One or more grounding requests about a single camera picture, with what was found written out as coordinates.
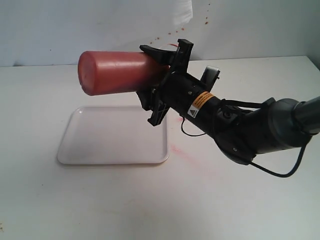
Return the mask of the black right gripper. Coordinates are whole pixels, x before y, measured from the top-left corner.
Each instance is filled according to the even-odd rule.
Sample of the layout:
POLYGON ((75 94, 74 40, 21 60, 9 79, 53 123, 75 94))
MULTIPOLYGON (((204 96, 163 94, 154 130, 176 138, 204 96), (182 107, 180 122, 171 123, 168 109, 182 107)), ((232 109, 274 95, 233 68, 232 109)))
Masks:
POLYGON ((175 51, 140 45, 142 52, 157 64, 169 66, 169 70, 157 87, 147 87, 135 93, 141 107, 152 111, 148 119, 151 125, 159 125, 171 108, 205 134, 213 135, 220 100, 206 91, 200 80, 187 73, 193 45, 186 39, 178 40, 175 51))

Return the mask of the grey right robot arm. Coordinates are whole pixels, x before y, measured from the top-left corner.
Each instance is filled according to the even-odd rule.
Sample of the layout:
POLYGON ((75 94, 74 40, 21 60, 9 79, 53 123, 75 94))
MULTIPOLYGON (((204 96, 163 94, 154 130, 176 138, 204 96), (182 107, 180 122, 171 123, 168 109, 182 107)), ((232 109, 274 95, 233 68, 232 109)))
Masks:
POLYGON ((269 98, 262 103, 219 99, 211 90, 220 70, 207 66, 200 79, 187 72, 193 44, 178 40, 175 51, 141 45, 148 57, 168 72, 157 86, 138 91, 153 126, 169 109, 210 136, 232 161, 250 165, 258 154, 292 148, 305 150, 320 131, 320 99, 298 101, 269 98))

